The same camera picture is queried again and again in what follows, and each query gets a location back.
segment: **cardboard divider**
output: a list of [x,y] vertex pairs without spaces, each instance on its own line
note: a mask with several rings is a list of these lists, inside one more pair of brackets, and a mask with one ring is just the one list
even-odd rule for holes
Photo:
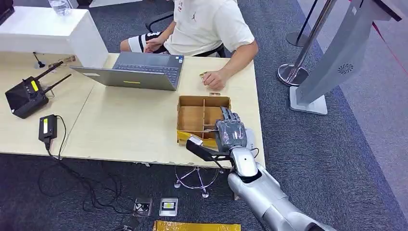
[[221,106],[231,108],[229,97],[186,95],[180,96],[178,102],[178,142],[184,143],[189,133],[203,139],[204,144],[216,147],[214,132],[205,130],[215,129],[216,120],[222,119]]

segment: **speaker grille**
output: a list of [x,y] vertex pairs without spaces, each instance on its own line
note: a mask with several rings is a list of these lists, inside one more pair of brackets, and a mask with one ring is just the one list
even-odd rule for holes
[[354,69],[354,66],[352,64],[343,64],[343,65],[340,65],[340,67],[337,69],[337,72],[339,72],[340,75],[344,76],[352,72],[353,69]]

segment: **shorts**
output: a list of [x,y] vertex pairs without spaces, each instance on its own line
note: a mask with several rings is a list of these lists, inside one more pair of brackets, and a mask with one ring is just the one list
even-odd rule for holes
[[[127,41],[129,43],[129,46],[130,46],[130,49],[132,50],[132,52],[142,53],[144,51],[144,47],[146,46],[146,41],[149,41],[151,39],[155,39],[155,38],[159,37],[159,35],[161,33],[162,32],[147,33],[147,34],[139,35],[139,36],[136,36],[136,37],[131,37]],[[162,45],[159,49],[157,49],[153,53],[155,53],[155,54],[167,53],[168,54],[168,51],[164,47],[164,45]]]

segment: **chair armrest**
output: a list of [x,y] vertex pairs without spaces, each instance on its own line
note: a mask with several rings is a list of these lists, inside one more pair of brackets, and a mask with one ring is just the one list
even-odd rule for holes
[[156,17],[152,17],[145,23],[146,28],[148,29],[149,32],[153,32],[152,31],[152,25],[153,24],[155,24],[157,22],[160,22],[162,20],[165,20],[165,19],[167,19],[169,17],[172,17],[172,16],[173,16],[173,11],[169,11],[169,12],[163,13],[161,15],[158,15]]

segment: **electrical socket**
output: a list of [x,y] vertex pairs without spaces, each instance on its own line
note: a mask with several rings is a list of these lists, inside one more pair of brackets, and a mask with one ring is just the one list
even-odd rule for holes
[[135,217],[150,216],[152,211],[152,203],[152,198],[136,198],[133,210],[137,212],[133,213],[133,215]]

